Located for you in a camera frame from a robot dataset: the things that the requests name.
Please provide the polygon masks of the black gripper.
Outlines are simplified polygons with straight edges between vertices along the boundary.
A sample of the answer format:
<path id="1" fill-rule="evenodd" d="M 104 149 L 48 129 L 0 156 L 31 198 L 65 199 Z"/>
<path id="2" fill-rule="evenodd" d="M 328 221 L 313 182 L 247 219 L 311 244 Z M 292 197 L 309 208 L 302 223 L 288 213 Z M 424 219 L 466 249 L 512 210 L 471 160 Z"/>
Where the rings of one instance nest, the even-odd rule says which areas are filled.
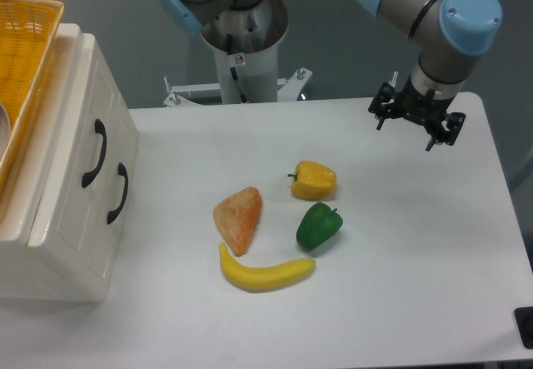
<path id="1" fill-rule="evenodd" d="M 447 111 L 457 95 L 457 84 L 411 75 L 397 92 L 396 78 L 395 73 L 389 82 L 382 83 L 368 107 L 378 121 L 376 130 L 380 131 L 387 119 L 404 118 L 423 126 L 430 135 L 427 152 L 435 145 L 453 146 L 466 120 L 465 113 Z"/>

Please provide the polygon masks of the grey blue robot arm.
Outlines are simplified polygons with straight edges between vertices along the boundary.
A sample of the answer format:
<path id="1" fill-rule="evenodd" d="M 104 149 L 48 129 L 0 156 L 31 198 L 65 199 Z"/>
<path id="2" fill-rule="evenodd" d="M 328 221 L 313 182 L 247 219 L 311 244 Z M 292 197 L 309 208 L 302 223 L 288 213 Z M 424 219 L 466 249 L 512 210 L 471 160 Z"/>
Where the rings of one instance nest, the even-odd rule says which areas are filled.
<path id="1" fill-rule="evenodd" d="M 289 17 L 282 0 L 159 0 L 182 31 L 200 34 L 214 53 L 224 103 L 294 100 L 280 86 L 277 49 Z M 403 118 L 423 127 L 431 145 L 453 145 L 466 117 L 451 102 L 502 22 L 498 0 L 357 0 L 418 44 L 405 86 L 385 82 L 370 112 L 378 122 Z"/>

